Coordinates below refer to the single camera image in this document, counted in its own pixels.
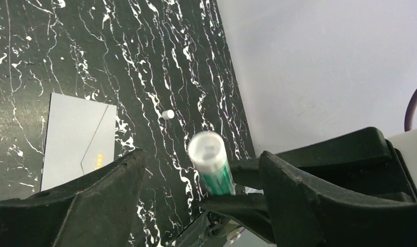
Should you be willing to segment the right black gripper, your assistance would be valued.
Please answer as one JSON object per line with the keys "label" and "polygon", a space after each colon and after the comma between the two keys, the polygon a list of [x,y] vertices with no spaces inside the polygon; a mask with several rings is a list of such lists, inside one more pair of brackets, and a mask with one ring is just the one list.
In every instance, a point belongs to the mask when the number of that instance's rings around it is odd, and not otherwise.
{"label": "right black gripper", "polygon": [[264,191],[295,191],[324,182],[363,194],[417,203],[417,188],[399,150],[375,127],[309,146],[230,164],[237,184]]}

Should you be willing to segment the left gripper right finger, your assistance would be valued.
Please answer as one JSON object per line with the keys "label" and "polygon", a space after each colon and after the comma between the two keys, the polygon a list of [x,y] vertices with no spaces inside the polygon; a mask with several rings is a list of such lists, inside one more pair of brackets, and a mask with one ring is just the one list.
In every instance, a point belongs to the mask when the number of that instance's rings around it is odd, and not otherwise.
{"label": "left gripper right finger", "polygon": [[417,203],[339,187],[267,151],[259,175],[277,246],[417,246]]}

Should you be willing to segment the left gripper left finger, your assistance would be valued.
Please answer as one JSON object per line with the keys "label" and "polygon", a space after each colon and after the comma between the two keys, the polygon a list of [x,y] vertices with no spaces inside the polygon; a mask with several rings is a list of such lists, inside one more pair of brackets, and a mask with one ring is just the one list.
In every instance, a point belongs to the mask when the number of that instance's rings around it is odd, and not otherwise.
{"label": "left gripper left finger", "polygon": [[27,199],[0,201],[0,246],[126,246],[145,167],[135,149]]}

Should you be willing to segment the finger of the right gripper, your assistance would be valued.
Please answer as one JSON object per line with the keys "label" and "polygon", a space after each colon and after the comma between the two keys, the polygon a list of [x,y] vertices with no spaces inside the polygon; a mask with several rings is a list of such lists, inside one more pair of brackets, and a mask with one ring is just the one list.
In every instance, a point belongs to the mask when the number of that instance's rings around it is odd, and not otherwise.
{"label": "finger of the right gripper", "polygon": [[210,196],[199,206],[228,217],[268,244],[275,244],[268,206],[263,194]]}

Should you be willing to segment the green white glue stick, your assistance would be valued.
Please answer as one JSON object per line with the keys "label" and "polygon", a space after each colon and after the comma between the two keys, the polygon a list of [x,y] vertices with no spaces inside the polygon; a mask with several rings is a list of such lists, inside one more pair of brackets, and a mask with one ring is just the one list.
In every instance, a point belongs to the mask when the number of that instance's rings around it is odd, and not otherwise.
{"label": "green white glue stick", "polygon": [[221,135],[213,131],[197,133],[188,144],[188,156],[211,194],[236,194]]}

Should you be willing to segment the white glue stick cap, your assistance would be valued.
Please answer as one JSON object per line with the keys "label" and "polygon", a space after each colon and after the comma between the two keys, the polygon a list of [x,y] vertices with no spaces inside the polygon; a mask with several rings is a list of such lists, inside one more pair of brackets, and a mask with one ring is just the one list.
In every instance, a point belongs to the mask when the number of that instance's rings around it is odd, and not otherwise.
{"label": "white glue stick cap", "polygon": [[175,117],[175,112],[173,110],[165,110],[162,112],[161,117],[164,120],[170,120]]}

